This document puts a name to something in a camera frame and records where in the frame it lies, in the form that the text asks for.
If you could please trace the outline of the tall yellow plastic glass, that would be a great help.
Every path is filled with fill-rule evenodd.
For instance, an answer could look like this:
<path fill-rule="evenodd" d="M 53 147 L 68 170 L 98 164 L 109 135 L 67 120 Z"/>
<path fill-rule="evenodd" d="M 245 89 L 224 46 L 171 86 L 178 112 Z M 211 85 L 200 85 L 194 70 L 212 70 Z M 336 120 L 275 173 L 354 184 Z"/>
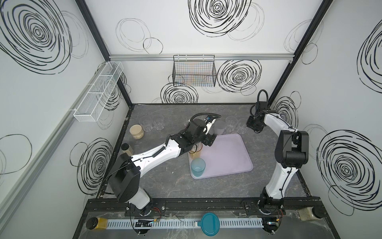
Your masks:
<path fill-rule="evenodd" d="M 188 152 L 188 156 L 191 160 L 200 158 L 201 152 L 203 149 L 203 144 L 201 142 L 197 143 L 192 147 L 192 149 Z"/>

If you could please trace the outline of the teal dimpled plastic glass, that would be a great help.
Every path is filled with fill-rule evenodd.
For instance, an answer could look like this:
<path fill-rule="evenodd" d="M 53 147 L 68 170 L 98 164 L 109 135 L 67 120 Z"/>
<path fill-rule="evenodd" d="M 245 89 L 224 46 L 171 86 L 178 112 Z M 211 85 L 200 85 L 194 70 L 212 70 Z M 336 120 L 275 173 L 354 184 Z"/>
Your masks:
<path fill-rule="evenodd" d="M 191 162 L 191 173 L 193 177 L 201 177 L 205 171 L 206 163 L 201 158 L 193 159 Z"/>

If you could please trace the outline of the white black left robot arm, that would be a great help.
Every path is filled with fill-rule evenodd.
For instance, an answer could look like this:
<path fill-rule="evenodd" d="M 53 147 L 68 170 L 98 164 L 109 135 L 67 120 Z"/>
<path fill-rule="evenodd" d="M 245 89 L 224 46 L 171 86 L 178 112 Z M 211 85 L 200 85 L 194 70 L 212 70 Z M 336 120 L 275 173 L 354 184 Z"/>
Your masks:
<path fill-rule="evenodd" d="M 212 113 L 196 114 L 184 129 L 168 135 L 161 145 L 141 154 L 121 154 L 106 178 L 117 201 L 134 206 L 141 216 L 149 215 L 153 209 L 153 200 L 140 187 L 140 178 L 156 166 L 190 152 L 200 143 L 212 146 L 216 134 L 211 134 L 210 129 L 220 117 Z"/>

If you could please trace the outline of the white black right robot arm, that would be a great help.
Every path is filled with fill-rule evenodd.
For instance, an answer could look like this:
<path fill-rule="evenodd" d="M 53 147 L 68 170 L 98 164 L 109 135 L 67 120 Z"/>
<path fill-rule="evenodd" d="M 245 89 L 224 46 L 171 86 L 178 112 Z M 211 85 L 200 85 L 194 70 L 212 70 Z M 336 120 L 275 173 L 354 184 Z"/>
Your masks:
<path fill-rule="evenodd" d="M 269 215 L 284 204 L 284 195 L 291 178 L 308 162 L 309 134 L 284 121 L 266 101 L 257 101 L 250 108 L 246 126 L 255 133 L 269 127 L 278 136 L 275 148 L 276 167 L 270 182 L 264 187 L 258 207 Z"/>

